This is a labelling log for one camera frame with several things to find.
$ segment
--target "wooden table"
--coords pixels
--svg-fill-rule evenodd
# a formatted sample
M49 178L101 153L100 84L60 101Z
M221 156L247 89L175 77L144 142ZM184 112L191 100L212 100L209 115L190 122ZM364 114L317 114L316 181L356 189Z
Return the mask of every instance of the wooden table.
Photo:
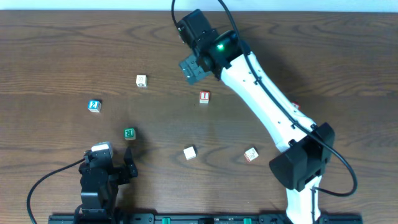
M275 84L318 124L331 124L335 148L358 175L354 196L320 194L320 208L395 223L398 15L233 14ZM230 29L223 12L206 16L220 33ZM285 210L285 189L268 166L278 151L267 130L215 78L186 83L178 63L189 54L169 12L1 11L0 223L29 223L32 185L101 141L119 157L136 147L139 177L118 195L127 211ZM148 76L148 88L136 86L137 74ZM199 105L201 90L211 91L209 105ZM87 110L90 99L103 101L100 114ZM123 138L128 127L137 129L135 142ZM186 161L182 150L192 144L198 156ZM243 153L251 146L260 156L248 164ZM39 185L32 198L39 223L81 204L79 180L74 167ZM336 158L321 186L351 188Z

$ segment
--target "green block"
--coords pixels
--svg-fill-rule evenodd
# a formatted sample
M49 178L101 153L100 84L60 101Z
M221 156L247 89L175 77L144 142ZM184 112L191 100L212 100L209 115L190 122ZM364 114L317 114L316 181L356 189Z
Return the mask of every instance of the green block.
M136 131L134 128L127 128L124 130L124 138L125 140L135 140L136 138Z

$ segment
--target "green light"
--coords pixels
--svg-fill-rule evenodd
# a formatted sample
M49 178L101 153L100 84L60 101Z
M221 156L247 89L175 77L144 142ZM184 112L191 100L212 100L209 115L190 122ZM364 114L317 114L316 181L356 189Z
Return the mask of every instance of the green light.
M218 48L218 50L224 50L224 45L219 44L219 45L217 45L217 48Z

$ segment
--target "white wall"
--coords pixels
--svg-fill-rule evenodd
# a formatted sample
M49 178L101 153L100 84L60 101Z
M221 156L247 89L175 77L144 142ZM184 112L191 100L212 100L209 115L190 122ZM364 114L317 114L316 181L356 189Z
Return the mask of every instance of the white wall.
M398 0L224 0L231 11L398 12ZM0 0L0 9L170 10L171 0ZM176 10L222 11L217 0L176 0Z

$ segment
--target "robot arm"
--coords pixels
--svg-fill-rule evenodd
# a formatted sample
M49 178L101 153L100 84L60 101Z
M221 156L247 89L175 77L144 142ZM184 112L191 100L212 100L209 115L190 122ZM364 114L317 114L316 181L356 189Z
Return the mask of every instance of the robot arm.
M248 60L258 79L251 73L238 38L233 31L218 35L199 9L185 16L177 23L183 42L193 54L180 63L187 82L194 84L213 73L233 89L253 110L269 131L276 147L282 154L270 161L275 177L286 187L287 216L293 223L312 223L318 219L318 187L330 160L330 152L317 144L301 129L297 128L285 113L270 98L258 79L269 90L276 102L308 132L325 143L333 145L334 132L328 124L317 127L312 119L293 107L259 65L251 52Z
M315 123L312 119L306 117L299 110L294 108L291 102L280 92L273 82L264 73L259 65L256 56L251 53L249 59L261 77L262 82L268 90L274 95L278 102L308 130ZM294 140L299 142L306 134L299 128L293 128L293 124L268 97L264 90L256 85L255 78L249 73L250 69L243 57L237 57L231 62L229 69L224 68L221 72L221 81L233 89L252 109L260 119L266 129L269 131L276 147L280 152L290 148L289 143ZM305 185L300 192L295 189L286 189L288 206L286 214L293 223L312 223L312 211L315 212L315 219L320 216L318 209L318 192L315 192L314 208L312 208L312 187L318 187L321 176L316 176Z

